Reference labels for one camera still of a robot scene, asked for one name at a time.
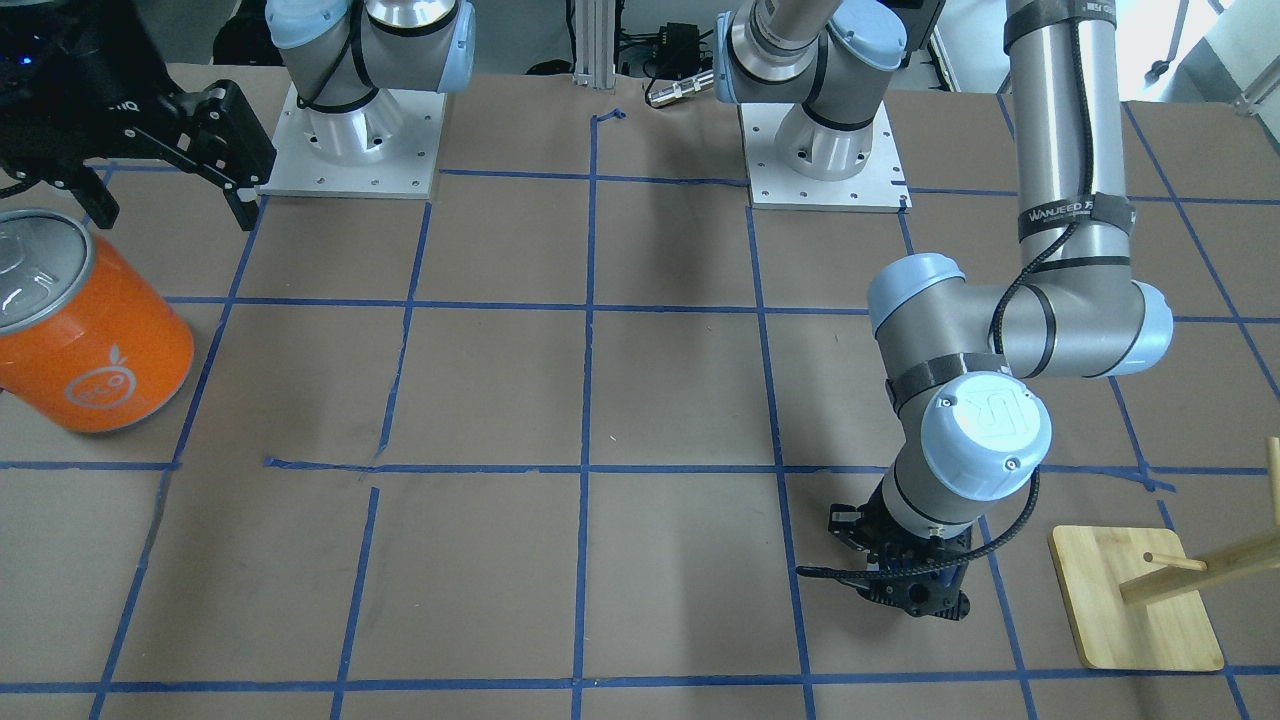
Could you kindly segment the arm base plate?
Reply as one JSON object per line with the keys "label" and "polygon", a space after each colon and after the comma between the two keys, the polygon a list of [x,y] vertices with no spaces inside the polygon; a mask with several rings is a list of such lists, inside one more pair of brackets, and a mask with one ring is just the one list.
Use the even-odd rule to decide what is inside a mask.
{"label": "arm base plate", "polygon": [[884,104],[860,129],[818,124],[800,104],[739,106],[755,209],[896,213],[913,206]]}
{"label": "arm base plate", "polygon": [[300,108],[289,88],[259,192],[278,196],[426,200],[433,191],[448,95],[383,90],[342,114]]}

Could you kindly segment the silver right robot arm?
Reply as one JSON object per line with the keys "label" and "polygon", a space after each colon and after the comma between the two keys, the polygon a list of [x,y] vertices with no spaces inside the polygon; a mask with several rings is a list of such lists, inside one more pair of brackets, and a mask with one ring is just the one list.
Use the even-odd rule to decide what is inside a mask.
{"label": "silver right robot arm", "polygon": [[[362,150],[338,149],[340,123],[392,109],[393,91],[456,94],[474,67],[467,1],[269,1],[265,20],[328,161],[372,161],[398,133],[367,123]],[[3,4],[4,197],[45,183],[100,228],[119,214],[92,159],[164,161],[216,186],[243,231],[276,150],[232,79],[201,91],[170,76],[133,1]]]}

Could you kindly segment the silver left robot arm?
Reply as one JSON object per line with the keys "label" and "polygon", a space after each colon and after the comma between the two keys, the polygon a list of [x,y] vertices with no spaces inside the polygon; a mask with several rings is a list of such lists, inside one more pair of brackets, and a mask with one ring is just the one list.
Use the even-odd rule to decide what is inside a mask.
{"label": "silver left robot arm", "polygon": [[[1052,424],[1038,377],[1143,372],[1166,354],[1172,311],[1132,273],[1112,1],[1010,1],[1021,268],[972,284],[918,252],[868,291],[886,392],[904,446],[868,501],[836,503],[829,533],[863,569],[799,566],[915,618],[960,620],[968,566],[1029,521]],[[749,1],[716,28],[723,102],[788,104],[788,165],[855,176],[908,32],[878,1]]]}

